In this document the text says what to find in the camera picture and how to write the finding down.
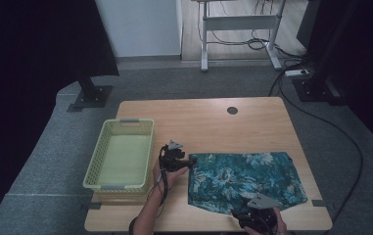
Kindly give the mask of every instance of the power strip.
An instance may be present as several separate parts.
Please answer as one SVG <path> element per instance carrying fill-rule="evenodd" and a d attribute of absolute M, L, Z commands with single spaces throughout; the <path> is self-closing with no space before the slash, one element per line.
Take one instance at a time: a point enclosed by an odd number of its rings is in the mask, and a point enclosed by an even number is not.
<path fill-rule="evenodd" d="M 295 76 L 305 76 L 308 75 L 307 70 L 288 70 L 286 71 L 287 77 L 295 77 Z"/>

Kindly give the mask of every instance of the fabric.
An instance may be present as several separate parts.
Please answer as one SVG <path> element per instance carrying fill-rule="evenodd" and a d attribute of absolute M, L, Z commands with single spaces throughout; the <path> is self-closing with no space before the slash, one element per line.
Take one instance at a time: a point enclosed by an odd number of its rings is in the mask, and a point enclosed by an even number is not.
<path fill-rule="evenodd" d="M 287 153 L 191 154 L 188 204 L 230 214 L 247 212 L 256 193 L 282 203 L 282 208 L 307 201 L 293 161 Z"/>

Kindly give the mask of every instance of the basket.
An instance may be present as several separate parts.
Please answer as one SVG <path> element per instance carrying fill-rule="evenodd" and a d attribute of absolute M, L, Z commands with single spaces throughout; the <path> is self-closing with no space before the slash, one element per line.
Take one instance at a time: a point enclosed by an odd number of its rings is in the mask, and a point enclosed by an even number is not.
<path fill-rule="evenodd" d="M 152 119 L 109 119 L 103 124 L 83 187 L 112 195 L 144 195 L 153 153 Z"/>

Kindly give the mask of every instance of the metal bracket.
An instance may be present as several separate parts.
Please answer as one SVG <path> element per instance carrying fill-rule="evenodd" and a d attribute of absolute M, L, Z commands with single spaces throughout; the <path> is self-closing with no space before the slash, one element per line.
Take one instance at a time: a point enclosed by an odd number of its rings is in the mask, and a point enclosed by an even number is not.
<path fill-rule="evenodd" d="M 182 144 L 176 143 L 176 142 L 174 142 L 174 141 L 172 141 L 172 140 L 170 140 L 170 141 L 168 142 L 168 149 L 169 149 L 169 150 L 180 149 L 180 148 L 182 148 L 182 147 L 183 147 Z"/>
<path fill-rule="evenodd" d="M 112 89 L 111 85 L 95 86 L 94 92 L 91 95 L 87 95 L 81 90 L 75 103 L 70 104 L 67 112 L 81 112 L 84 108 L 104 108 Z"/>
<path fill-rule="evenodd" d="M 325 85 L 320 90 L 314 89 L 311 85 L 311 78 L 293 79 L 292 81 L 302 102 L 328 102 L 333 106 L 346 104 L 344 98 L 330 80 L 326 80 Z"/>
<path fill-rule="evenodd" d="M 247 206 L 253 209 L 263 210 L 278 208 L 283 205 L 277 200 L 269 198 L 263 194 L 256 193 L 256 195 L 247 203 Z"/>

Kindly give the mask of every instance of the gray carpet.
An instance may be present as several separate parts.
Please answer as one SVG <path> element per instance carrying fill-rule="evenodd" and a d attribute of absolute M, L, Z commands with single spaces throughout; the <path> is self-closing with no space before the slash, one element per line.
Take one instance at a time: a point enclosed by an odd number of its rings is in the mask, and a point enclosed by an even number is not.
<path fill-rule="evenodd" d="M 93 78 L 96 85 L 112 85 L 113 92 L 105 108 L 80 113 L 67 113 L 79 85 L 65 87 L 58 93 L 57 106 L 38 144 L 0 205 L 0 234 L 89 234 L 84 220 L 92 192 L 82 187 L 82 180 L 102 123 L 116 116 L 120 102 L 266 96 L 277 74 L 271 66 L 214 67 L 209 72 L 198 68 L 121 70 L 120 77 Z M 337 124 L 364 155 L 360 181 L 329 234 L 373 234 L 372 133 L 348 107 L 301 103 L 291 81 L 283 81 L 290 100 Z M 359 153 L 336 128 L 287 102 L 286 106 L 329 213 L 334 216 L 358 174 Z"/>

